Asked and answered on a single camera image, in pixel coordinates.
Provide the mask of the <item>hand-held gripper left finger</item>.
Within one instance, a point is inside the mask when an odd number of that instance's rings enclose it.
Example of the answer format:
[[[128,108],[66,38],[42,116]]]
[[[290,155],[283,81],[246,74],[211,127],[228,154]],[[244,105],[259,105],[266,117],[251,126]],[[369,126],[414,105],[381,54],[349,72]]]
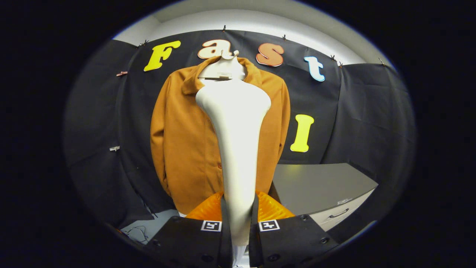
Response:
[[[209,197],[189,217],[171,217],[144,251],[166,268],[231,268],[231,229],[224,194]]]

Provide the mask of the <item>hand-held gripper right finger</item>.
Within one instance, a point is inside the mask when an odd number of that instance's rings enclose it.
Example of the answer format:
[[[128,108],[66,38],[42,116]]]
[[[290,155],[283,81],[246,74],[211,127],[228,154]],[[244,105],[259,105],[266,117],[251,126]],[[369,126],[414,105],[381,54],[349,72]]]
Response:
[[[307,214],[294,215],[257,191],[251,211],[249,265],[252,268],[309,268],[339,246]]]

